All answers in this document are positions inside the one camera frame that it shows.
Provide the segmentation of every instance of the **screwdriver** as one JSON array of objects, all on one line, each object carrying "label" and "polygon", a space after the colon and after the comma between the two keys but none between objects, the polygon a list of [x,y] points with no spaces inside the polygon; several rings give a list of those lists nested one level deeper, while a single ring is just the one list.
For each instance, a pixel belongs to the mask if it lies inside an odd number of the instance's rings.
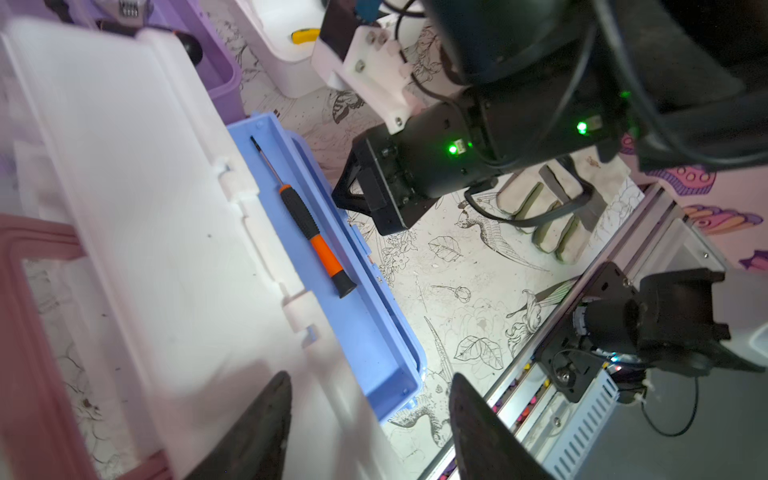
[{"label": "screwdriver", "polygon": [[330,247],[328,247],[328,244],[323,239],[323,236],[320,235],[320,230],[317,228],[315,219],[312,218],[312,214],[301,200],[298,192],[296,192],[296,190],[289,184],[283,183],[280,176],[275,171],[275,168],[266,158],[264,151],[261,150],[261,147],[256,142],[256,139],[251,137],[250,141],[253,142],[253,146],[259,151],[259,154],[261,154],[266,165],[277,179],[277,183],[280,184],[280,198],[283,199],[283,203],[288,209],[288,213],[293,218],[293,221],[296,222],[301,233],[303,233],[306,239],[310,241],[312,248],[315,249],[317,256],[320,258],[320,262],[326,268],[326,272],[328,272],[328,275],[331,277],[333,285],[336,286],[336,290],[339,292],[339,298],[344,298],[344,296],[357,287],[357,284],[349,278],[349,275],[346,274],[341,263],[339,263],[336,256],[333,254],[333,251],[331,251]]}]

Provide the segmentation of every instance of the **screw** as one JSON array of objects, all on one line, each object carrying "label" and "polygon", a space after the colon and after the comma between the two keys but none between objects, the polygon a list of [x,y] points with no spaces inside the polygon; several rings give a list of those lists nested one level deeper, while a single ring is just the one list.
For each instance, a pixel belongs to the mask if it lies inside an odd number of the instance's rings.
[{"label": "screw", "polygon": [[568,383],[571,381],[571,372],[567,369],[558,370],[558,381],[560,383]]}]

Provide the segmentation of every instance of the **wire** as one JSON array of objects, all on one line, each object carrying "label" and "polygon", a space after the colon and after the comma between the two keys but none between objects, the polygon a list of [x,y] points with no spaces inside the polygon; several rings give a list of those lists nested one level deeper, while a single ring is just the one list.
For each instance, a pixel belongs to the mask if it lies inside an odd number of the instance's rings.
[{"label": "wire", "polygon": [[669,438],[679,437],[679,436],[683,435],[685,432],[687,432],[688,429],[690,428],[690,426],[694,424],[694,420],[696,419],[696,412],[699,409],[699,377],[694,377],[694,385],[695,385],[695,391],[696,391],[695,396],[694,396],[694,410],[690,413],[690,419],[688,420],[688,423],[679,432],[666,433],[666,432],[662,432],[661,430],[659,430],[659,428],[656,427],[656,425],[654,425],[654,423],[650,420],[650,417],[646,413],[646,411],[645,411],[645,402],[641,402],[640,403],[640,409],[643,412],[643,416],[648,421],[648,425],[650,425],[650,427],[656,433],[658,433],[659,435],[661,435],[663,437],[669,437]]},{"label": "wire", "polygon": [[561,355],[563,353],[568,353],[568,352],[579,352],[579,353],[581,353],[583,355],[591,356],[591,357],[594,357],[595,359],[603,360],[604,362],[609,362],[611,365],[620,366],[623,369],[648,369],[648,368],[651,367],[650,365],[648,365],[646,363],[612,362],[611,359],[607,359],[604,356],[598,355],[597,353],[589,352],[587,350],[582,350],[582,349],[563,349],[563,350],[560,350],[559,352],[555,353],[552,356],[552,361],[554,362],[554,359],[556,359],[558,357],[558,355]]},{"label": "wire", "polygon": [[69,13],[69,4],[65,0],[45,0],[45,6],[58,16],[61,23],[72,23],[74,19]]},{"label": "wire", "polygon": [[[410,8],[411,5],[416,0],[408,0],[406,4],[402,7],[403,12],[400,12],[400,15],[397,18],[397,22],[395,23],[395,40],[397,42],[400,42],[400,24],[402,24],[402,19],[405,17],[404,11],[407,11],[408,8]],[[402,46],[400,48],[400,58],[402,58],[402,61],[404,61],[406,64],[408,63],[408,58],[406,58],[406,53],[402,50]],[[454,110],[456,110],[456,113],[458,113],[458,117],[462,120],[462,123],[464,124],[464,129],[467,130],[467,134],[469,134],[469,122],[467,122],[467,119],[464,115],[464,111],[461,107],[459,107],[458,103],[453,98],[446,97],[445,95],[440,95],[439,93],[436,93],[434,91],[429,90],[427,87],[422,85],[422,82],[419,81],[418,78],[416,78],[416,75],[411,73],[411,80],[413,80],[413,83],[416,85],[416,87],[421,90],[425,95],[432,97],[436,100],[439,100],[441,102],[444,102],[446,104],[451,105]]]},{"label": "wire", "polygon": [[586,205],[589,200],[592,198],[592,195],[594,195],[594,185],[587,182],[585,179],[581,178],[576,171],[576,166],[574,165],[574,160],[571,155],[566,155],[565,157],[559,157],[558,162],[560,165],[563,166],[563,168],[571,175],[573,175],[578,183],[581,185],[582,192],[576,197],[572,198],[568,202],[562,204],[560,207],[553,208],[552,210],[543,213],[541,215],[537,215],[535,217],[531,218],[525,218],[522,220],[514,220],[509,218],[503,218],[503,217],[497,217],[494,214],[490,214],[487,211],[483,210],[482,207],[480,207],[477,202],[475,202],[475,199],[472,198],[472,195],[479,194],[481,191],[487,190],[485,186],[477,186],[477,187],[470,187],[464,192],[464,198],[467,200],[467,203],[472,205],[472,208],[474,208],[477,213],[481,214],[483,217],[488,218],[490,220],[496,220],[500,223],[507,223],[509,225],[512,225],[513,227],[518,228],[525,228],[525,227],[539,227],[541,225],[545,225],[553,220],[556,220],[560,217],[563,217],[568,214],[574,213],[579,208]]},{"label": "wire", "polygon": [[627,46],[619,32],[619,26],[613,8],[609,0],[591,0],[592,7],[598,18],[598,24],[605,36],[606,42],[610,47],[614,62],[621,74],[627,90],[629,90],[629,102],[637,113],[645,120],[661,137],[661,140],[667,146],[678,154],[692,160],[695,164],[713,165],[718,167],[739,167],[755,164],[757,162],[768,160],[768,151],[760,151],[754,154],[742,155],[740,157],[711,157],[701,154],[688,147],[680,138],[677,137],[664,123],[661,115],[657,111],[654,101],[645,91],[637,72],[634,70],[632,60],[630,59]]},{"label": "wire", "polygon": [[562,117],[563,112],[565,112],[565,109],[568,107],[568,104],[571,103],[571,99],[573,98],[574,93],[576,93],[576,89],[581,83],[581,79],[584,78],[584,73],[587,71],[589,60],[592,57],[592,49],[594,48],[594,41],[597,36],[598,27],[595,23],[590,23],[587,27],[587,33],[584,36],[584,40],[581,43],[578,60],[574,66],[573,73],[571,73],[571,80],[568,82],[568,86],[565,87],[563,95],[560,96],[558,106],[552,111],[549,122],[541,127],[538,133],[525,145],[522,152],[518,154],[514,160],[499,165],[492,164],[493,167],[504,168],[512,165],[519,159],[524,158],[530,154],[531,151],[535,149],[547,137],[547,135],[549,135],[549,133],[552,131],[552,128],[554,128],[554,126],[560,120],[560,117]]},{"label": "wire", "polygon": [[[403,5],[402,12],[400,12],[397,18],[397,22],[395,23],[395,40],[397,42],[400,41],[400,25],[402,24],[402,19],[405,16],[405,13],[408,11],[410,6],[413,5],[414,2],[415,0],[408,0]],[[563,115],[565,108],[570,103],[571,98],[573,97],[574,93],[576,92],[576,89],[578,88],[578,85],[581,83],[581,79],[584,77],[584,73],[587,70],[587,66],[589,64],[589,60],[592,54],[594,42],[597,37],[597,32],[598,32],[598,29],[596,24],[592,23],[588,26],[587,33],[584,36],[584,41],[582,42],[582,45],[581,45],[578,60],[576,61],[576,65],[574,66],[573,73],[571,74],[571,80],[568,82],[568,86],[563,91],[560,101],[558,102],[558,106],[552,112],[552,115],[550,116],[550,119],[547,122],[547,124],[543,125],[541,127],[541,130],[539,130],[539,132],[536,134],[536,136],[533,137],[531,141],[529,141],[526,144],[526,146],[523,149],[523,153],[516,156],[516,158],[513,161],[509,161],[504,164],[497,164],[495,161],[487,158],[479,149],[475,149],[475,154],[477,154],[484,163],[486,163],[488,166],[493,168],[504,168],[509,165],[512,165],[514,162],[518,161],[521,157],[524,157],[531,150],[536,148],[538,144],[541,141],[543,141],[547,137],[547,135],[549,135],[549,132],[551,131],[551,129],[555,126],[555,124],[557,124],[558,120]],[[399,53],[400,53],[400,58],[405,63],[408,63],[408,59],[406,58],[406,54],[402,50],[402,48],[400,48]],[[418,78],[416,78],[415,74],[413,73],[411,73],[411,79],[413,80],[413,83],[415,84],[415,86],[419,90],[421,90],[424,94],[436,100],[442,101],[450,105],[451,107],[453,107],[453,109],[458,114],[458,117],[461,119],[464,130],[467,132],[467,135],[470,137],[472,136],[469,128],[469,122],[467,121],[465,113],[454,99],[450,97],[446,97],[445,95],[440,95],[438,93],[435,93],[434,91],[429,90],[427,87],[422,85],[422,83],[419,81]],[[570,155],[567,155],[566,157],[558,158],[558,162],[560,162],[560,164],[563,165],[563,167],[568,171],[568,173],[573,175],[576,178],[576,180],[578,180],[583,191],[576,198],[566,202],[565,204],[562,204],[560,207],[556,207],[546,213],[537,215],[536,217],[526,218],[524,220],[513,220],[513,219],[497,217],[493,214],[488,213],[487,211],[483,210],[483,208],[480,207],[477,204],[477,202],[475,202],[474,198],[472,198],[473,194],[478,194],[482,191],[480,190],[482,186],[470,187],[469,189],[465,190],[464,198],[467,200],[467,203],[471,205],[472,208],[475,209],[475,211],[477,211],[483,217],[486,217],[488,219],[507,223],[512,225],[513,227],[518,227],[518,228],[539,227],[541,225],[545,225],[560,217],[563,217],[568,214],[572,214],[579,208],[586,205],[594,195],[594,186],[579,176],[578,172],[576,171],[576,167],[574,166],[573,158]]]},{"label": "wire", "polygon": [[406,7],[404,7],[404,8],[400,8],[400,7],[395,7],[394,5],[392,5],[391,3],[389,3],[387,0],[382,0],[382,3],[384,4],[384,6],[385,6],[385,7],[389,8],[390,10],[392,10],[392,11],[393,11],[393,12],[395,12],[395,13],[399,13],[400,15],[402,15],[402,16],[404,16],[404,17],[410,17],[410,18],[426,18],[426,16],[427,16],[425,12],[408,12],[408,11],[407,11],[407,8],[408,8],[410,5],[407,5],[407,6],[406,6]]}]

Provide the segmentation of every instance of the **blue storage box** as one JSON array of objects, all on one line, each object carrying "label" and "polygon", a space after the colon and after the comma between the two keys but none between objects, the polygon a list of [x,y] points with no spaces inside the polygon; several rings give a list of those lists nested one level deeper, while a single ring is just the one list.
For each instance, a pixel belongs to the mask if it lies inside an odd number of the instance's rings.
[{"label": "blue storage box", "polygon": [[[228,130],[259,185],[259,200],[294,268],[315,293],[377,418],[386,421],[421,390],[426,356],[379,268],[370,261],[371,250],[357,227],[349,225],[346,212],[333,204],[331,187],[303,138],[285,131],[271,113],[254,114]],[[344,298],[339,298],[315,251],[293,222],[280,199],[277,179],[251,136],[283,182],[302,197],[320,233],[357,283]]]}]

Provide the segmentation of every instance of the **leaf illustration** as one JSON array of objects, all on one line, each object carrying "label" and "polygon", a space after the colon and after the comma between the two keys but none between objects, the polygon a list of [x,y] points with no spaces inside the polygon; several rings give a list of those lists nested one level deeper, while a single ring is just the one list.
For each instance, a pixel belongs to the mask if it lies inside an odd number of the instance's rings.
[{"label": "leaf illustration", "polygon": [[452,262],[462,256],[462,249],[453,237],[437,237],[428,243],[429,249],[446,262]]},{"label": "leaf illustration", "polygon": [[498,343],[485,337],[479,339],[474,335],[467,336],[458,344],[453,358],[463,362],[480,359],[485,365],[494,370],[504,368],[502,348]]}]

